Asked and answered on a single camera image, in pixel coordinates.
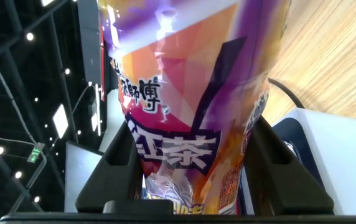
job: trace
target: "wood grain surface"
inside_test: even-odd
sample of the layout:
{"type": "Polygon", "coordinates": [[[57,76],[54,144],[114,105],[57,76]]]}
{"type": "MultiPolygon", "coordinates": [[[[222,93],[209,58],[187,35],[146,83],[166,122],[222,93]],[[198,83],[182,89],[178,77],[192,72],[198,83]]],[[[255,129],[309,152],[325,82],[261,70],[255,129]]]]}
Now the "wood grain surface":
{"type": "MultiPolygon", "coordinates": [[[[269,77],[307,109],[356,118],[356,0],[293,0],[269,77]]],[[[270,86],[263,116],[274,124],[295,105],[270,86]]]]}

